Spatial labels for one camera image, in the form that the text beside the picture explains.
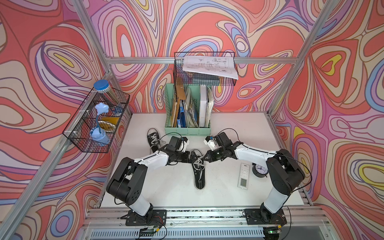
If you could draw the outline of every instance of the white table surface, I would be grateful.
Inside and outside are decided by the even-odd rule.
[[[134,113],[128,126],[128,132],[122,143],[114,170],[121,159],[132,159],[149,155],[147,131],[154,127],[160,136],[165,134],[166,114]],[[211,119],[211,135],[225,128],[233,128],[242,142],[265,150],[279,150],[277,142],[268,125],[264,113],[214,113]],[[237,141],[233,130],[225,130],[232,142]],[[167,143],[171,136],[165,136]],[[203,143],[205,137],[187,136],[190,144],[187,150],[199,149],[205,154],[209,148]],[[233,207],[261,205],[272,189],[269,175],[259,178],[250,169],[248,189],[237,187],[240,163],[252,166],[248,161],[227,158],[224,161],[207,163],[205,167],[205,188],[198,190],[194,185],[191,164],[178,163],[147,172],[141,194],[155,207]],[[286,205],[303,205],[298,191],[287,200]],[[105,193],[101,207],[122,207],[115,205],[114,198]]]

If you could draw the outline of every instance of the black alarm clock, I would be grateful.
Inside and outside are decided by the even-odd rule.
[[[256,177],[265,177],[268,174],[268,168],[253,163],[252,172]]]

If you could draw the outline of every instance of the white binder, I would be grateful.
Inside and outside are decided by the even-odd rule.
[[[205,85],[200,85],[199,127],[205,126],[207,104],[208,104],[207,87]]]

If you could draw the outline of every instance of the mounted wire basket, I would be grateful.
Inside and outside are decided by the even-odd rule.
[[[236,84],[236,79],[215,76],[210,74],[203,73],[193,73],[183,71],[184,59],[181,57],[184,56],[215,56],[215,57],[231,57],[233,58],[233,64],[235,65],[235,70],[238,74],[237,66],[235,62],[235,53],[232,51],[225,52],[175,52],[175,64],[173,68],[173,78],[176,85],[206,85],[206,86],[234,86]]]
[[[72,130],[68,130],[67,128],[69,123],[65,127],[63,131],[64,136],[66,136],[80,151],[98,153],[107,153],[109,151],[109,148],[114,140],[117,128],[119,126],[121,117],[123,116],[129,102],[129,94],[114,88],[113,91],[116,94],[118,100],[120,101],[119,105],[111,106],[110,102],[108,101],[108,99],[106,99],[103,94],[96,93],[86,110],[83,110],[84,113],[79,119],[79,122],[75,125],[75,127]],[[98,117],[98,123],[100,127],[105,130],[106,135],[109,137],[109,142],[107,144],[103,142],[94,141],[90,136],[91,130],[95,129],[97,126],[97,110],[95,109],[95,106],[99,103],[109,105],[109,111],[107,113],[102,113]],[[78,108],[76,114],[73,115],[73,117],[78,114],[81,114],[79,112],[80,107]]]

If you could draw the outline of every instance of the white shoelace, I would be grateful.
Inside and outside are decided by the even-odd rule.
[[[152,146],[156,146],[157,144],[159,144],[159,138],[157,137],[156,133],[150,136],[150,138],[152,138],[152,141],[151,146],[149,147],[149,154],[151,154]]]
[[[204,165],[204,161],[202,160],[203,156],[199,157],[194,163],[193,163],[193,168],[195,170],[199,170],[200,171],[200,177],[199,177],[199,181],[201,180],[201,176],[203,175],[203,170],[205,169],[205,165]]]

